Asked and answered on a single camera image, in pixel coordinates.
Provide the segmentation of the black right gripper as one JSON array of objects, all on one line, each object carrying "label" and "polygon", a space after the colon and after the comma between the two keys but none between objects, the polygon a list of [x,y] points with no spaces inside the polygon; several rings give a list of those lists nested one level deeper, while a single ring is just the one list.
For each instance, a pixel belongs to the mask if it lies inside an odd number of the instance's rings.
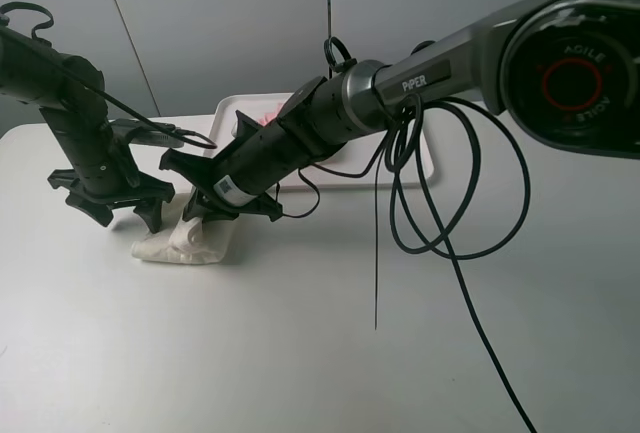
[{"label": "black right gripper", "polygon": [[263,215],[275,221],[283,207],[267,194],[284,171],[277,151],[284,129],[277,121],[261,126],[243,113],[236,114],[238,136],[212,158],[170,149],[160,168],[178,173],[194,187],[182,220],[204,223],[234,221],[242,214]]}]

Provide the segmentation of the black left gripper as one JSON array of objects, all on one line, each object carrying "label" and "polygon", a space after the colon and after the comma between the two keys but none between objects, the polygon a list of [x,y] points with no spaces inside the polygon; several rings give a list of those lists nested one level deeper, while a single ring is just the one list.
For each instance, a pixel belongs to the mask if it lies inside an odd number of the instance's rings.
[{"label": "black left gripper", "polygon": [[149,126],[126,119],[93,126],[69,118],[47,123],[71,165],[53,171],[48,182],[70,192],[68,206],[103,227],[113,221],[111,209],[134,206],[150,233],[161,230],[162,206],[173,199],[174,187],[142,172],[130,150],[131,142],[151,131]]}]

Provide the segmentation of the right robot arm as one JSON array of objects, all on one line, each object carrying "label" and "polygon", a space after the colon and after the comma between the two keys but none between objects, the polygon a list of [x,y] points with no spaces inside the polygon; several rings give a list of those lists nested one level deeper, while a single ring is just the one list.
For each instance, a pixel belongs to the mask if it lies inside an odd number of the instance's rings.
[{"label": "right robot arm", "polygon": [[637,158],[639,0],[520,1],[396,64],[350,60],[304,84],[269,123],[240,115],[217,155],[170,150],[160,166],[195,187],[188,217],[275,220],[282,208],[269,190],[293,171],[390,129],[408,104],[472,90],[547,146]]}]

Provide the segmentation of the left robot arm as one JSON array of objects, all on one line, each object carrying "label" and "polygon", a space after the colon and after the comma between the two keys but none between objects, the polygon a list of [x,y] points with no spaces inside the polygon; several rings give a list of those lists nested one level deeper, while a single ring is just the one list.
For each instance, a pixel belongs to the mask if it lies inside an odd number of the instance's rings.
[{"label": "left robot arm", "polygon": [[139,170],[130,143],[142,132],[166,128],[133,113],[128,120],[111,122],[104,76],[87,59],[58,52],[39,37],[53,26],[48,19],[29,35],[12,30],[9,13],[17,10],[46,14],[46,8],[28,2],[1,7],[1,93],[21,103],[34,104],[70,163],[53,171],[52,188],[68,192],[67,205],[108,226],[113,212],[133,208],[152,233],[162,226],[162,207],[174,187]]}]

